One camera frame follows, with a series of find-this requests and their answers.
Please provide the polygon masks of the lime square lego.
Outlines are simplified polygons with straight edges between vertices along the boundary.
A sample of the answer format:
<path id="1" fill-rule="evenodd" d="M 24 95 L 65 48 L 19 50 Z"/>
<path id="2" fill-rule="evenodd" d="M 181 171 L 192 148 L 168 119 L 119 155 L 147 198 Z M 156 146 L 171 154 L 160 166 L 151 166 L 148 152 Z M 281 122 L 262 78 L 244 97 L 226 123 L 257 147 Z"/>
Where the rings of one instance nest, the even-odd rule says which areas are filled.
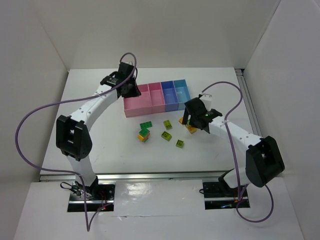
<path id="1" fill-rule="evenodd" d="M 184 141 L 178 139 L 175 146 L 182 149 L 184 147 Z"/>

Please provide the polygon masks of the green lego plate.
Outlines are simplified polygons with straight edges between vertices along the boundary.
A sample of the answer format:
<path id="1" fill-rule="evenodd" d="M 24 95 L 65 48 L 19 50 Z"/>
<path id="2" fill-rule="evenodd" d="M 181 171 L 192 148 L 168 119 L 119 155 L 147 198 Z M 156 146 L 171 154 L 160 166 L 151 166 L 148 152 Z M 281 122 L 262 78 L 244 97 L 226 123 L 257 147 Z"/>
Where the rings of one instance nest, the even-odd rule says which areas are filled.
<path id="1" fill-rule="evenodd" d="M 146 122 L 140 123 L 141 129 L 148 129 L 148 128 L 151 128 L 152 126 L 153 126 L 153 124 L 151 121 L 146 121 Z"/>

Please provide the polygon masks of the yellow round flower lego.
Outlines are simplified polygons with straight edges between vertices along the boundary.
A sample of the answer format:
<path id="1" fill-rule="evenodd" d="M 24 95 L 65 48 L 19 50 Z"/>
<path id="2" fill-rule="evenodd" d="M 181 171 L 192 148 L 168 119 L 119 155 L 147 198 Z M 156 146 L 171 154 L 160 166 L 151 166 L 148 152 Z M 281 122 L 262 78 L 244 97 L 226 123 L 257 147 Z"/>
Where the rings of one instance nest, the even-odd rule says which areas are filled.
<path id="1" fill-rule="evenodd" d="M 150 133 L 148 133 L 148 134 L 146 134 L 146 135 L 141 135 L 141 134 L 139 134 L 139 135 L 137 136 L 137 138 L 138 138 L 142 143 L 146 142 L 146 141 L 149 139 L 149 137 L 150 137 Z"/>

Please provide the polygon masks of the dark green square lego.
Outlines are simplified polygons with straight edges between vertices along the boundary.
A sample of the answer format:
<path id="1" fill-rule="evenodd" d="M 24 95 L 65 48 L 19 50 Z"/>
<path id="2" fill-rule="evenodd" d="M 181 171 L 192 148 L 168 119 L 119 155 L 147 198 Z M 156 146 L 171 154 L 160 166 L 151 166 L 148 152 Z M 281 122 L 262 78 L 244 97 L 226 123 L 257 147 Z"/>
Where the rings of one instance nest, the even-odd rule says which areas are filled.
<path id="1" fill-rule="evenodd" d="M 150 133 L 148 128 L 143 128 L 139 131 L 139 135 L 145 137 L 146 135 L 148 135 Z"/>

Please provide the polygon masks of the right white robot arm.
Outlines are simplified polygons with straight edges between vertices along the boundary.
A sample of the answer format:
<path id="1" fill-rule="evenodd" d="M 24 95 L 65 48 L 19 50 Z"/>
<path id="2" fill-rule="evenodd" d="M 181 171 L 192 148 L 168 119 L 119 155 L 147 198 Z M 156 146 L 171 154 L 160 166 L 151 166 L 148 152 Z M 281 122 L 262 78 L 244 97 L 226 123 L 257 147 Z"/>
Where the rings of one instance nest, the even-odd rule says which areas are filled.
<path id="1" fill-rule="evenodd" d="M 244 166 L 225 172 L 218 179 L 226 188 L 253 184 L 264 187 L 285 170 L 276 140 L 250 133 L 225 119 L 219 111 L 208 109 L 212 96 L 201 94 L 184 103 L 182 124 L 207 132 L 226 140 L 232 149 L 245 156 Z"/>

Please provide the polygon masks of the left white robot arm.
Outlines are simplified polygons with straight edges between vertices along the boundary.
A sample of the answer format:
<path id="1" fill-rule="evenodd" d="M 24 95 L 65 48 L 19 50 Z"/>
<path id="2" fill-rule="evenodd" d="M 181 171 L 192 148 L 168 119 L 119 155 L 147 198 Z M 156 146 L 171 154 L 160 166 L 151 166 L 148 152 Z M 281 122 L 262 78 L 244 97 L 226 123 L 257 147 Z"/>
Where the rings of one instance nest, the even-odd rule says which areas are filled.
<path id="1" fill-rule="evenodd" d="M 136 83 L 138 70 L 125 62 L 118 70 L 104 77 L 92 98 L 69 116 L 60 115 L 56 120 L 56 147 L 65 155 L 74 172 L 75 183 L 90 194 L 98 185 L 89 154 L 93 143 L 90 130 L 101 114 L 120 97 L 141 95 Z"/>

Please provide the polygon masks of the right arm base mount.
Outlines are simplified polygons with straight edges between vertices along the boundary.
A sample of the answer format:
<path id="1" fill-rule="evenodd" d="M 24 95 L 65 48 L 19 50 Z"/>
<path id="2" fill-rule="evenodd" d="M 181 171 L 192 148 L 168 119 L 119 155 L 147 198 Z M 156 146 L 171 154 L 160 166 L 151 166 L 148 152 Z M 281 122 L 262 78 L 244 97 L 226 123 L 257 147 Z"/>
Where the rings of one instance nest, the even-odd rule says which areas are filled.
<path id="1" fill-rule="evenodd" d="M 218 181 L 202 183 L 199 193 L 204 197 L 206 210 L 235 209 L 238 204 L 238 189 L 222 186 Z"/>

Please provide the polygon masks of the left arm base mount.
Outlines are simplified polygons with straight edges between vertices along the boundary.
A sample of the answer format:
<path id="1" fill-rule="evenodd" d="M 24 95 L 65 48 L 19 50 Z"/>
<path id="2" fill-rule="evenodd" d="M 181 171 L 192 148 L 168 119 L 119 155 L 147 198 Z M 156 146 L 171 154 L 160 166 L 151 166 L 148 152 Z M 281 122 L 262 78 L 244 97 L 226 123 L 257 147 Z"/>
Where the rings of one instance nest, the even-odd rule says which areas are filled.
<path id="1" fill-rule="evenodd" d="M 85 211 L 83 190 L 75 183 L 62 182 L 60 187 L 70 191 L 67 212 L 80 213 Z M 88 212 L 96 212 L 101 208 L 101 212 L 114 211 L 115 184 L 98 184 L 94 193 L 86 193 L 86 203 Z"/>

